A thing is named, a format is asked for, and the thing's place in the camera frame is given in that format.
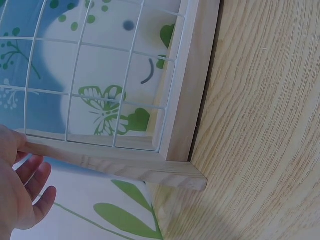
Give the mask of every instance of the green leaf pattern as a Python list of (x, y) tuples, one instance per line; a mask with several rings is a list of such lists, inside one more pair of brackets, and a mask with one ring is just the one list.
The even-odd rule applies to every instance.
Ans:
[[(153, 211), (151, 205), (149, 205), (148, 201), (146, 200), (145, 196), (142, 192), (132, 183), (121, 181), (121, 180), (112, 180), (112, 183), (115, 184), (123, 193), (125, 193), (128, 197), (134, 200), (136, 203), (141, 205), (143, 208), (147, 210), (148, 213), (151, 213), (154, 219), (155, 230), (151, 229), (147, 226), (143, 221), (141, 221), (136, 216), (132, 215), (131, 213), (127, 212), (126, 210), (118, 207), (116, 205), (110, 203), (97, 203), (93, 206), (94, 211), (105, 221), (113, 225), (114, 227), (118, 228), (119, 230), (126, 232), (131, 235), (150, 238), (150, 239), (158, 239), (163, 240), (162, 233), (159, 228), (159, 224)], [(122, 237), (125, 240), (135, 240), (130, 236), (123, 235), (119, 232), (114, 230), (110, 230), (105, 228), (103, 225), (100, 225), (79, 213), (68, 209), (67, 207), (59, 204), (54, 203), (56, 207), (61, 208), (62, 210), (74, 215), (75, 217), (86, 221), (89, 224), (96, 226), (97, 228), (109, 232), (111, 234), (117, 235)]]
[[(18, 35), (20, 34), (20, 28), (16, 27), (12, 30), (12, 36), (13, 37), (18, 37)], [(4, 35), (4, 37), (9, 37), (9, 33), (6, 32)], [(10, 65), (14, 65), (15, 62), (13, 61), (13, 57), (16, 55), (20, 55), (23, 57), (23, 59), (25, 59), (27, 62), (29, 62), (29, 57), (27, 57), (20, 49), (19, 44), (18, 44), (18, 40), (9, 40), (6, 44), (3, 43), (1, 44), (1, 50), (4, 49), (8, 49), (6, 51), (6, 53), (2, 53), (1, 51), (1, 60), (3, 60), (4, 62), (2, 64), (0, 64), (0, 69), (3, 70), (7, 70), (9, 68)], [(37, 77), (39, 78), (39, 80), (41, 79), (41, 76), (38, 72), (38, 70), (36, 69), (36, 67), (33, 65), (33, 63), (31, 63), (31, 67), (33, 69), (33, 71), (36, 73)]]

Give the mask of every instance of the green butterfly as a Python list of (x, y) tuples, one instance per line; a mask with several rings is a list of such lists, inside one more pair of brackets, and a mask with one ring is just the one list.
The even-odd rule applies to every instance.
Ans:
[[(97, 115), (97, 119), (94, 121), (94, 124), (97, 124), (94, 135), (114, 135), (122, 92), (123, 88), (117, 85), (109, 86), (104, 93), (98, 86), (85, 86), (79, 89), (79, 95), (83, 97), (105, 99), (82, 98), (87, 105), (94, 109), (93, 111), (90, 111), (90, 113)], [(124, 93), (123, 100), (126, 100), (126, 98), (127, 94)], [(125, 135), (129, 131), (128, 125), (128, 117), (121, 115), (117, 134)]]

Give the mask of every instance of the green heart shape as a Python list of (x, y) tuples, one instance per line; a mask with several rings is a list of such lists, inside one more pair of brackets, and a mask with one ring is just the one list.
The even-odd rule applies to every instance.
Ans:
[(163, 44), (166, 46), (166, 48), (169, 48), (172, 35), (174, 33), (175, 25), (165, 25), (161, 28), (160, 31), (160, 38), (163, 42)]
[(143, 108), (137, 108), (128, 116), (128, 131), (146, 132), (149, 124), (150, 114)]

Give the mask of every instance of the white wire grid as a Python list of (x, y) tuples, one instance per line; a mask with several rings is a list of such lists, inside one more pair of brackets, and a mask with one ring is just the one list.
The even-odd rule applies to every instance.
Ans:
[[(29, 92), (36, 92), (36, 93), (44, 93), (44, 94), (60, 95), (60, 96), (68, 96), (69, 97), (68, 108), (67, 108), (67, 111), (68, 111), (67, 112), (67, 121), (66, 121), (66, 126), (65, 126), (65, 138), (64, 138), (65, 142), (71, 142), (71, 141), (68, 140), (68, 135), (69, 135), (71, 104), (72, 104), (73, 97), (77, 97), (77, 98), (81, 98), (81, 99), (101, 100), (101, 101), (110, 102), (110, 103), (119, 103), (119, 111), (118, 111), (118, 115), (117, 115), (117, 121), (116, 121), (114, 136), (113, 136), (113, 143), (112, 143), (112, 146), (105, 146), (105, 147), (123, 148), (123, 147), (116, 146), (116, 144), (117, 144), (117, 137), (118, 137), (118, 129), (119, 129), (119, 124), (120, 124), (121, 111), (122, 111), (122, 108), (123, 108), (124, 105), (131, 105), (131, 106), (136, 106), (136, 107), (141, 107), (141, 108), (158, 109), (158, 110), (164, 111), (164, 120), (163, 120), (163, 124), (162, 124), (162, 128), (161, 128), (159, 145), (158, 145), (157, 149), (153, 151), (153, 152), (159, 152), (160, 147), (161, 147), (161, 143), (162, 143), (162, 138), (163, 138), (163, 135), (164, 135), (164, 129), (165, 129), (166, 120), (167, 120), (167, 117), (168, 117), (167, 116), (167, 112), (168, 112), (167, 110), (168, 110), (168, 106), (169, 106), (170, 100), (171, 100), (172, 86), (174, 84), (174, 80), (175, 80), (176, 74), (177, 74), (176, 73), (176, 69), (177, 69), (176, 66), (177, 66), (178, 61), (179, 61), (179, 53), (180, 53), (181, 45), (182, 45), (182, 41), (183, 41), (183, 37), (182, 36), (184, 35), (185, 25), (186, 25), (185, 24), (186, 16), (182, 15), (180, 13), (171, 12), (171, 11), (168, 11), (168, 10), (163, 9), (163, 8), (154, 7), (154, 6), (150, 5), (150, 4), (146, 4), (146, 0), (141, 0), (141, 3), (137, 3), (136, 1), (131, 1), (131, 0), (113, 0), (113, 1), (126, 2), (126, 3), (135, 4), (135, 5), (140, 5), (140, 12), (139, 12), (139, 16), (138, 16), (138, 19), (137, 19), (136, 27), (135, 27), (135, 30), (134, 30), (134, 35), (133, 35), (133, 40), (132, 40), (132, 45), (131, 45), (130, 50), (123, 49), (123, 48), (112, 47), (112, 46), (106, 46), (106, 45), (99, 45), (99, 44), (82, 42), (85, 30), (86, 30), (87, 19), (88, 19), (88, 16), (90, 14), (91, 6), (92, 6), (94, 0), (90, 0), (90, 2), (89, 2), (89, 6), (88, 6), (86, 14), (85, 14), (85, 19), (83, 21), (83, 26), (81, 28), (81, 34), (80, 34), (80, 38), (79, 38), (78, 42), (77, 41), (70, 41), (70, 40), (63, 40), (63, 39), (51, 39), (51, 38), (37, 37), (38, 31), (39, 31), (39, 27), (40, 27), (40, 24), (41, 24), (41, 20), (42, 20), (42, 17), (43, 17), (43, 14), (44, 14), (44, 11), (45, 11), (45, 8), (46, 8), (48, 0), (43, 0), (43, 4), (42, 4), (42, 7), (41, 7), (41, 10), (40, 10), (40, 13), (39, 13), (39, 18), (37, 20), (37, 24), (36, 24), (36, 27), (35, 27), (35, 31), (34, 31), (33, 37), (0, 36), (0, 40), (32, 41), (31, 49), (30, 49), (30, 57), (29, 57), (29, 62), (28, 62), (28, 67), (27, 67), (25, 87), (7, 86), (7, 85), (1, 85), (0, 84), (0, 88), (13, 89), (13, 90), (18, 90), (18, 91), (25, 92), (25, 94), (24, 94), (24, 119), (23, 119), (23, 123), (24, 123), (23, 124), (24, 125), (23, 126), (23, 131), (24, 131), (25, 134), (28, 135), (28, 133), (27, 133), (27, 110), (28, 110), (27, 106), (28, 106), (28, 93)], [(7, 9), (7, 6), (8, 6), (9, 2), (10, 2), (10, 0), (7, 0), (5, 2), (5, 5), (4, 5), (3, 11), (2, 11), (2, 15), (1, 15), (1, 18), (0, 18), (0, 27), (2, 26), (4, 15), (6, 13), (6, 9)], [(176, 59), (170, 59), (170, 58), (167, 58), (167, 57), (155, 56), (155, 55), (152, 55), (152, 54), (148, 54), (148, 53), (144, 53), (144, 52), (140, 52), (140, 51), (135, 51), (134, 50), (135, 49), (135, 45), (136, 45), (137, 32), (138, 32), (138, 29), (139, 29), (139, 23), (140, 23), (140, 20), (141, 20), (143, 9), (146, 8), (146, 7), (147, 8), (151, 8), (151, 9), (156, 9), (158, 11), (161, 11), (161, 12), (164, 12), (164, 13), (167, 13), (167, 14), (171, 14), (171, 15), (183, 18), (182, 33), (181, 33), (181, 38), (180, 38), (180, 43), (179, 43), (179, 46), (178, 46), (177, 58)], [(34, 55), (35, 45), (36, 45), (37, 41), (58, 42), (58, 43), (66, 43), (66, 44), (77, 44), (76, 59), (75, 59), (75, 64), (73, 66), (72, 82), (71, 82), (71, 88), (70, 88), (69, 92), (59, 92), (59, 91), (51, 91), (51, 90), (45, 90), (45, 89), (35, 89), (35, 88), (30, 88), (29, 87), (30, 75), (31, 75), (31, 70), (32, 70), (33, 55)], [(100, 97), (91, 97), (91, 96), (84, 97), (82, 95), (73, 93), (81, 46), (98, 47), (98, 48), (103, 48), (103, 49), (111, 49), (111, 50), (115, 50), (115, 51), (119, 51), (119, 52), (127, 52), (127, 53), (129, 53), (129, 61), (128, 61), (128, 65), (127, 65), (126, 72), (125, 72), (125, 79), (124, 79), (124, 83), (123, 83), (123, 88), (122, 88), (120, 101), (113, 100), (113, 99), (100, 98)], [(130, 71), (131, 62), (132, 62), (132, 58), (133, 58), (134, 54), (142, 55), (142, 56), (146, 56), (146, 57), (154, 58), (154, 59), (165, 60), (167, 62), (173, 62), (174, 63), (173, 77), (172, 77), (172, 81), (171, 81), (171, 85), (170, 85), (170, 89), (169, 89), (168, 101), (167, 101), (166, 106), (156, 106), (156, 105), (150, 105), (150, 104), (129, 102), (129, 101), (125, 101), (124, 100), (125, 92), (126, 92), (126, 86), (127, 86), (128, 78), (129, 78), (129, 71)]]

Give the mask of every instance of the light wood trim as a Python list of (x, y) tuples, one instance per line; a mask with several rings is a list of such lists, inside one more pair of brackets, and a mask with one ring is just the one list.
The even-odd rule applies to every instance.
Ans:
[(209, 68), (219, 4), (220, 0), (201, 0), (196, 16), (188, 16), (186, 27), (194, 30), (193, 34), (187, 32), (184, 37), (192, 38), (192, 42), (190, 51), (186, 50), (189, 41), (183, 42), (183, 51), (180, 52), (182, 60), (178, 66), (160, 148), (160, 154), (167, 161), (185, 162), (189, 157)]
[(152, 188), (163, 238), (319, 240), (320, 1), (221, 4), (191, 160), (208, 185)]
[(98, 147), (28, 136), (21, 152), (94, 171), (171, 187), (204, 190), (207, 179), (189, 162), (166, 162), (155, 152)]
[[(23, 129), (16, 129), (17, 132), (24, 133)], [(65, 134), (52, 133), (46, 131), (38, 131), (33, 129), (26, 130), (27, 135), (32, 137), (40, 137), (52, 140), (65, 140)], [(152, 144), (153, 138), (151, 136), (121, 136), (119, 135), (116, 139), (116, 146), (119, 148), (126, 149), (137, 149), (155, 151), (155, 147)], [(111, 147), (114, 142), (113, 136), (95, 136), (95, 135), (74, 135), (68, 134), (68, 141)]]
[[(189, 0), (181, 1), (179, 14), (185, 15), (187, 13), (188, 2)], [(174, 25), (174, 31), (172, 34), (170, 45), (166, 55), (167, 58), (169, 59), (177, 58), (179, 45), (182, 38), (182, 32), (184, 29), (184, 23), (185, 23), (185, 19), (183, 19), (182, 17), (177, 17), (176, 23)], [(174, 73), (175, 67), (176, 67), (175, 63), (169, 62), (169, 61), (165, 62), (163, 67), (162, 79), (160, 81), (158, 92), (153, 103), (155, 106), (166, 106), (168, 104), (168, 97), (169, 97), (170, 87), (174, 78), (173, 73)], [(160, 144), (160, 140), (161, 140), (160, 137), (163, 129), (164, 120), (165, 120), (165, 111), (158, 111), (155, 114), (152, 114), (150, 116), (149, 125), (154, 131), (152, 145), (156, 149)]]

